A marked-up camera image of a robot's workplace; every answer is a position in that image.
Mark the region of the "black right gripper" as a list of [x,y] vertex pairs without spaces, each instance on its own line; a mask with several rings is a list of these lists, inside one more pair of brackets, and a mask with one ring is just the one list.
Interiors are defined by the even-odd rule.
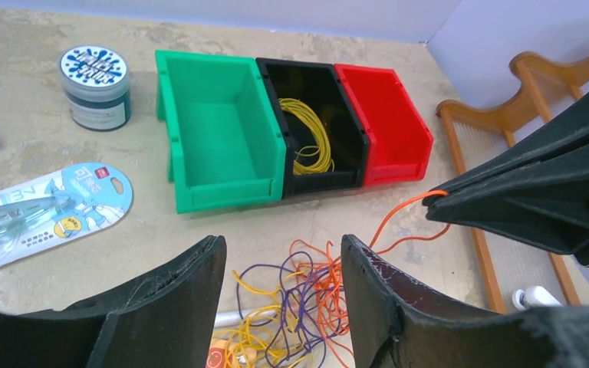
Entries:
[[480,228],[589,268],[589,92],[511,149],[438,187],[429,220]]

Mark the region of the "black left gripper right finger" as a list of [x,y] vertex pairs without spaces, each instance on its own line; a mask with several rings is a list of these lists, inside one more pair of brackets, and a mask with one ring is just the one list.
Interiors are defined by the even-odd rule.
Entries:
[[499,314],[456,300],[341,241],[358,367],[589,367],[589,307]]

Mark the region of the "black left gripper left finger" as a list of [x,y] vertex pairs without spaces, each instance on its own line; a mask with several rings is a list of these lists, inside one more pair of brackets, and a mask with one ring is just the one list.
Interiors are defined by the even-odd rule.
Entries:
[[204,367],[226,253],[210,235],[63,310],[0,313],[0,367]]

